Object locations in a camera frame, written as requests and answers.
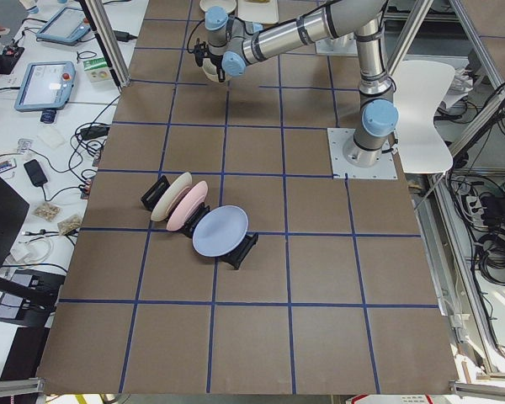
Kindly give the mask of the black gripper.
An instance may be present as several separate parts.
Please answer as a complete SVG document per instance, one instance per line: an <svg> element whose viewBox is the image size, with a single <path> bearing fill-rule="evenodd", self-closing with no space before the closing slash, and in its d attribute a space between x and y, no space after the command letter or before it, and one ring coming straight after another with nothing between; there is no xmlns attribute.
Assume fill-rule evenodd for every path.
<svg viewBox="0 0 505 404"><path fill-rule="evenodd" d="M222 59L226 47L226 40L219 45L214 45L206 41L201 42L200 39L197 39L193 48L194 59L197 66L202 69L204 59L209 58L213 64L222 68Z"/></svg>

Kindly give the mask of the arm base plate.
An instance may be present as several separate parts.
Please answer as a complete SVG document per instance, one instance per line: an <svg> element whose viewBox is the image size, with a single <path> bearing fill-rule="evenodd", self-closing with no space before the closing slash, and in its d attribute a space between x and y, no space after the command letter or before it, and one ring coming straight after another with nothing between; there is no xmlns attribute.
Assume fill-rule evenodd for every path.
<svg viewBox="0 0 505 404"><path fill-rule="evenodd" d="M353 33L336 39L326 38L316 42L316 53L324 56L347 56L358 55L355 36Z"/></svg>
<svg viewBox="0 0 505 404"><path fill-rule="evenodd" d="M397 180L392 154L382 149L361 152L354 144L353 128L328 128L327 139L334 178Z"/></svg>

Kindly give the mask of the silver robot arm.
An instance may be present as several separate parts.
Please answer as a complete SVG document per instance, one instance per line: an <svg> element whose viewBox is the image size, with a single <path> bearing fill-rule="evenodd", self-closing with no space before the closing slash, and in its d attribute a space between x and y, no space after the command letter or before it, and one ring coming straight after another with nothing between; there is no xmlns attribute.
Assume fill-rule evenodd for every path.
<svg viewBox="0 0 505 404"><path fill-rule="evenodd" d="M206 41L188 47L197 66L209 61L219 82L240 77L247 66L312 45L352 34L359 59L360 118L351 140L343 147L345 159L356 167L374 166L399 119L393 104L395 83L384 52L385 1L327 1L295 19L260 28L232 17L214 6L205 13Z"/></svg>

